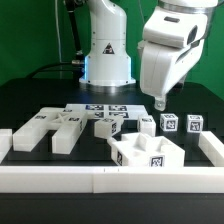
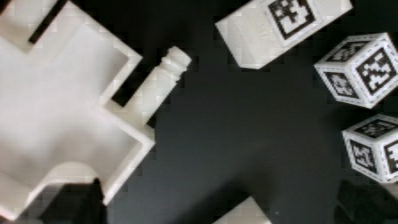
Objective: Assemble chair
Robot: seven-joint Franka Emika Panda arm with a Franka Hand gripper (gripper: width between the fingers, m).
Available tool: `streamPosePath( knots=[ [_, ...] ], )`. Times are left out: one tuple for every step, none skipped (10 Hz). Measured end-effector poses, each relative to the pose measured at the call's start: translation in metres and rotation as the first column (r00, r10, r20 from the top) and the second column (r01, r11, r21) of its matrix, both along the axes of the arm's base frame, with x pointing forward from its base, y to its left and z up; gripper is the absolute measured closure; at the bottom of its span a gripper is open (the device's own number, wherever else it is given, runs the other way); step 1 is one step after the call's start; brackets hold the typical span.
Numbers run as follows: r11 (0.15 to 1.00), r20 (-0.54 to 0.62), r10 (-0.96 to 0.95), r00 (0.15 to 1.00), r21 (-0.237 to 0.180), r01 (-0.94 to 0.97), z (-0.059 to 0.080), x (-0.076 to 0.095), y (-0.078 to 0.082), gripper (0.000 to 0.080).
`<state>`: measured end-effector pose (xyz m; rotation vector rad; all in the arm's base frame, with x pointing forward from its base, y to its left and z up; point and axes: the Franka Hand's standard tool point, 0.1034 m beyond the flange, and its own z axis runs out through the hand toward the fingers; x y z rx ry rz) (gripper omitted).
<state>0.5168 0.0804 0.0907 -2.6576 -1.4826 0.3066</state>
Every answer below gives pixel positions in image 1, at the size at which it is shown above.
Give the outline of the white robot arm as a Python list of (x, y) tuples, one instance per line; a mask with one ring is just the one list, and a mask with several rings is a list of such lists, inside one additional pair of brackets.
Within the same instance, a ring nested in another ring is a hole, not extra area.
[[(110, 0), (83, 0), (91, 17), (91, 50), (80, 82), (97, 90), (133, 84), (126, 53), (126, 13)], [(140, 88), (163, 111), (166, 96), (199, 61), (214, 11), (224, 0), (158, 0), (138, 43)]]

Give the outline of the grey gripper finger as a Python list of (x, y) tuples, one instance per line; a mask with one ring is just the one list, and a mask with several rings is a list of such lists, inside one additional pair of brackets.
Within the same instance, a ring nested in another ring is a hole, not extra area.
[(155, 103), (154, 103), (154, 108), (158, 111), (164, 111), (166, 108), (166, 97), (156, 97), (155, 98)]

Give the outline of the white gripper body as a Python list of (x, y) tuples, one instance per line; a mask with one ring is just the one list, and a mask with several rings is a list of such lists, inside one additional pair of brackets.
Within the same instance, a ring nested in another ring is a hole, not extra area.
[(199, 61), (204, 41), (178, 49), (142, 41), (140, 88), (147, 95), (165, 96)]

